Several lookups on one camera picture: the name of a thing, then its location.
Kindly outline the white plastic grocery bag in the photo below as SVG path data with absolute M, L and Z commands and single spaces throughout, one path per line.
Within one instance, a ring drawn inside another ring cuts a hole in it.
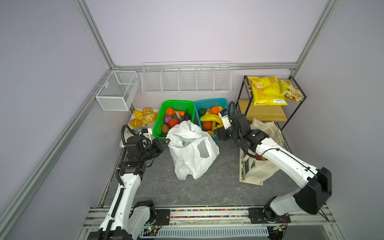
M 183 121 L 167 134 L 175 174 L 179 180 L 200 178 L 220 154 L 212 137 L 191 121 Z

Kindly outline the yellow banana bunch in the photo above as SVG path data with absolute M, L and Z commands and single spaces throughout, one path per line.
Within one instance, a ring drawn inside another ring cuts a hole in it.
M 211 122 L 216 122 L 216 123 L 222 124 L 222 119 L 218 115 L 215 115 L 215 114 L 203 115 L 200 117 L 200 121 L 201 122 L 211 121 Z

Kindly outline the red Lays chips bag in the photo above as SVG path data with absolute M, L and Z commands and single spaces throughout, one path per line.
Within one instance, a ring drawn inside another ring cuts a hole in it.
M 255 159 L 257 161 L 266 161 L 267 159 L 264 156 L 260 156 L 259 154 L 255 153 Z

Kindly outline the canvas tote bag floral print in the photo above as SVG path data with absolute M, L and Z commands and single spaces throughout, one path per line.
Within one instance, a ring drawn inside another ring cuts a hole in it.
M 277 144 L 286 149 L 284 137 L 275 122 L 262 122 L 254 118 L 251 123 L 252 130 L 262 130 L 268 134 Z M 246 155 L 240 150 L 240 173 L 241 183 L 263 186 L 264 181 L 272 177 L 279 168 L 265 157 L 260 160 Z

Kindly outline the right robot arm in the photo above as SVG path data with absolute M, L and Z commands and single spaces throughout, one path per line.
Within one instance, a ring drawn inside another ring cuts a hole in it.
M 325 167 L 319 169 L 300 160 L 276 143 L 262 130 L 253 130 L 247 117 L 237 112 L 235 102 L 219 113 L 223 127 L 215 130 L 218 139 L 232 139 L 243 153 L 258 160 L 261 157 L 272 162 L 286 173 L 298 189 L 280 197 L 271 198 L 264 206 L 261 217 L 273 223 L 283 215 L 304 211 L 316 215 L 332 195 L 332 173 Z

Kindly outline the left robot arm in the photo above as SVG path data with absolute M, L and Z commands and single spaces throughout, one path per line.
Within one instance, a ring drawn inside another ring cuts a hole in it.
M 145 170 L 151 166 L 147 162 L 159 157 L 170 140 L 150 140 L 128 125 L 122 126 L 121 137 L 123 157 L 115 170 L 119 187 L 107 216 L 99 229 L 89 234 L 89 240 L 138 240 L 143 227 L 156 222 L 153 201 L 133 203 Z

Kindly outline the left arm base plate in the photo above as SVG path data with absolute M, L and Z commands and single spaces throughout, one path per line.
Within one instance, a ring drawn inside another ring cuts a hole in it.
M 167 226 L 171 218 L 170 209 L 156 209 L 152 211 L 149 207 L 140 206 L 134 208 L 129 221 L 128 228 L 143 228 L 144 226 Z

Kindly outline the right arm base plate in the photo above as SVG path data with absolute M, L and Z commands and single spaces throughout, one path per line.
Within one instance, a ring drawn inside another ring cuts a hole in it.
M 248 208 L 249 218 L 252 224 L 289 224 L 291 218 L 289 214 L 282 216 L 276 215 L 273 211 L 264 207 Z

